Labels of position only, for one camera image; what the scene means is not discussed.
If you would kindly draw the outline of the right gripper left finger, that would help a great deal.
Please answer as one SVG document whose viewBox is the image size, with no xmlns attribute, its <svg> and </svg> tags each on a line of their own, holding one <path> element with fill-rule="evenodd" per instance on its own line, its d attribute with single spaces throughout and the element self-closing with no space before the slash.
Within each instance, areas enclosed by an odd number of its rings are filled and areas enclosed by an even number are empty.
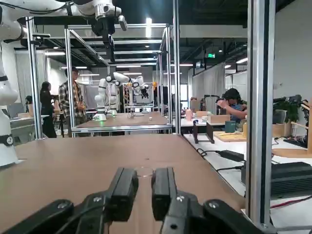
<svg viewBox="0 0 312 234">
<path fill-rule="evenodd" d="M 127 222 L 138 191 L 136 170 L 119 167 L 105 191 L 79 204 L 57 199 L 5 230 L 6 234 L 108 234 L 113 222 Z"/>
</svg>

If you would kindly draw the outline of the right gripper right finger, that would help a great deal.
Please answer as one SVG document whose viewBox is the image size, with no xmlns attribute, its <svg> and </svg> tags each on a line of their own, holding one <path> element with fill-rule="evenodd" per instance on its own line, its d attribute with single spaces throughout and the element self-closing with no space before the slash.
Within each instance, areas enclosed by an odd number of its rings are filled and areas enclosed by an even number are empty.
<svg viewBox="0 0 312 234">
<path fill-rule="evenodd" d="M 262 231 L 219 199 L 200 204 L 194 194 L 178 190 L 172 167 L 152 176 L 152 209 L 161 234 L 260 234 Z"/>
</svg>

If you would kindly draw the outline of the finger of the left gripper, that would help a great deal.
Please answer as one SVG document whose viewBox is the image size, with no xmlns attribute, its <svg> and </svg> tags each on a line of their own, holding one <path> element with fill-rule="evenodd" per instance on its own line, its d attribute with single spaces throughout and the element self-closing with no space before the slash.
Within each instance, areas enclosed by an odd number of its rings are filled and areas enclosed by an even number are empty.
<svg viewBox="0 0 312 234">
<path fill-rule="evenodd" d="M 108 36 L 107 39 L 103 40 L 103 44 L 106 48 L 107 55 L 111 62 L 115 62 L 115 45 L 112 36 Z"/>
</svg>

